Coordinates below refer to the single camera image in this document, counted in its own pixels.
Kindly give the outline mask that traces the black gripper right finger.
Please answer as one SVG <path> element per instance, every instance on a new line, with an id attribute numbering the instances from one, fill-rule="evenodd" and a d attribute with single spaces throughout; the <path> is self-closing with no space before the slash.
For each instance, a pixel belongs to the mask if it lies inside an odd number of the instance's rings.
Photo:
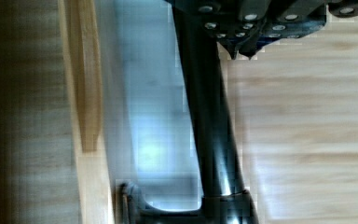
<path id="1" fill-rule="evenodd" d="M 281 39 L 298 39 L 313 34 L 326 24 L 326 15 L 311 13 L 303 21 L 277 21 L 268 19 L 240 47 L 239 54 L 252 58 L 265 46 Z"/>

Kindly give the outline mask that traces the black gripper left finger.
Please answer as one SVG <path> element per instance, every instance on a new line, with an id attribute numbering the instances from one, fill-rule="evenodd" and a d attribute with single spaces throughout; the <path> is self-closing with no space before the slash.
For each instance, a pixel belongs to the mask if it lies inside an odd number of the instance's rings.
<path id="1" fill-rule="evenodd" d="M 258 52 L 265 19 L 247 21 L 235 16 L 202 16 L 200 24 L 209 37 L 215 39 L 235 60 L 239 54 L 251 59 Z"/>

